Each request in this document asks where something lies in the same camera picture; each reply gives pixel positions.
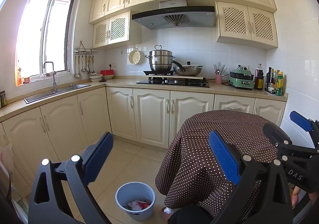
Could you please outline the person's right hand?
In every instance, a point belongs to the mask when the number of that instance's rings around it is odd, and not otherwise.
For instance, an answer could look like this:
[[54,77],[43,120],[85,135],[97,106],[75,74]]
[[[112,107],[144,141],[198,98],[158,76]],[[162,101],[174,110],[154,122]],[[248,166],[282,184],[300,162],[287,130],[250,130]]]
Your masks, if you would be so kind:
[[[291,203],[292,206],[295,207],[298,204],[298,195],[300,193],[301,189],[298,186],[294,187],[294,190],[291,195]],[[309,194],[309,198],[312,204],[314,204],[318,198],[318,191]]]

